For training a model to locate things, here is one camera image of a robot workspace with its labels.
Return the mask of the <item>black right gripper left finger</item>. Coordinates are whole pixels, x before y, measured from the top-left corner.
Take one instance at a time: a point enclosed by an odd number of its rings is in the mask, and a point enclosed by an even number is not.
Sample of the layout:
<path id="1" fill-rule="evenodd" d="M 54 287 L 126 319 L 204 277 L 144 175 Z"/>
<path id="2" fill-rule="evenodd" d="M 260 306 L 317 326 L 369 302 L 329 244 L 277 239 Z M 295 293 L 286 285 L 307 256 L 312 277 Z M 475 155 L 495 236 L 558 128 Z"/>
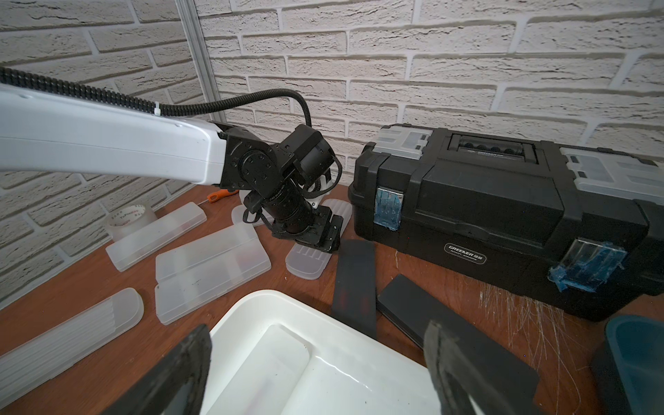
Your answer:
<path id="1" fill-rule="evenodd" d="M 103 413 L 199 414 L 211 352 L 209 327 L 201 324 Z"/>

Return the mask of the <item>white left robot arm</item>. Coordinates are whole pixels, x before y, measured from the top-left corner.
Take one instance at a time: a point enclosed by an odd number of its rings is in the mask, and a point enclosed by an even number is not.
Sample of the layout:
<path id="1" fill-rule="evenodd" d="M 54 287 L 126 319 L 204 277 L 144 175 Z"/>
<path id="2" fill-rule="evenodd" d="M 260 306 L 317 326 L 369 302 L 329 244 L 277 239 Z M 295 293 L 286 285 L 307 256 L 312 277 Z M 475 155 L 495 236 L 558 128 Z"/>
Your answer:
<path id="1" fill-rule="evenodd" d="M 313 207 L 314 183 L 339 165 L 323 135 L 300 125 L 268 144 L 238 126 L 18 86 L 1 88 L 1 168 L 175 179 L 245 190 L 247 210 L 274 237 L 322 252 L 340 245 L 342 218 Z"/>

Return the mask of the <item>ribbed translucent pencil case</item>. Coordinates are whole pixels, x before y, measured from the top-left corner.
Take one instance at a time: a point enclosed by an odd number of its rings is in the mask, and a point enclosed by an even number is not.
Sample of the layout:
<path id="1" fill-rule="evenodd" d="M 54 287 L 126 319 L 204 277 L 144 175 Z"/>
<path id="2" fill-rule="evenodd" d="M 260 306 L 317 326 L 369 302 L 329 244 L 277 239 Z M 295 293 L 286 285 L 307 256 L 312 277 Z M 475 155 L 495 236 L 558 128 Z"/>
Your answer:
<path id="1" fill-rule="evenodd" d="M 329 207 L 333 214 L 342 216 L 340 235 L 343 235 L 352 217 L 351 204 L 338 199 L 326 199 L 323 206 Z M 305 280 L 315 280 L 321 277 L 331 257 L 331 253 L 296 244 L 286 256 L 285 265 L 292 275 Z"/>
<path id="2" fill-rule="evenodd" d="M 145 306 L 126 288 L 1 356 L 1 407 L 43 383 L 135 327 Z"/>

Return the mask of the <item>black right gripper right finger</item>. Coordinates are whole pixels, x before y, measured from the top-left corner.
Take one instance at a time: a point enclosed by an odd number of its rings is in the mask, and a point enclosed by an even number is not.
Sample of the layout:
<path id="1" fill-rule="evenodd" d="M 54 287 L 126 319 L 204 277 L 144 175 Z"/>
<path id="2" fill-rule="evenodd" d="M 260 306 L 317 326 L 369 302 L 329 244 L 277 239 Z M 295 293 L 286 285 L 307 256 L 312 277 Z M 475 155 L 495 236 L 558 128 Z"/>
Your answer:
<path id="1" fill-rule="evenodd" d="M 508 397 L 460 338 L 431 321 L 424 337 L 425 363 L 442 414 L 540 414 L 524 396 Z"/>

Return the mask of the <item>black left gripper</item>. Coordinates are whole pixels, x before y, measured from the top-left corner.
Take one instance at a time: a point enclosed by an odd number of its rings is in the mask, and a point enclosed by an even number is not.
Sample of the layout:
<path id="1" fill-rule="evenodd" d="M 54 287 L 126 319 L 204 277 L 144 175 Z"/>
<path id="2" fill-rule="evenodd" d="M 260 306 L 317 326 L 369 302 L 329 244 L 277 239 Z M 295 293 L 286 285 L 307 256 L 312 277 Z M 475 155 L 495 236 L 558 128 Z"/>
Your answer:
<path id="1" fill-rule="evenodd" d="M 320 205 L 298 209 L 283 220 L 275 219 L 270 229 L 277 239 L 294 240 L 301 246 L 332 253 L 340 247 L 342 225 L 342 216 Z"/>

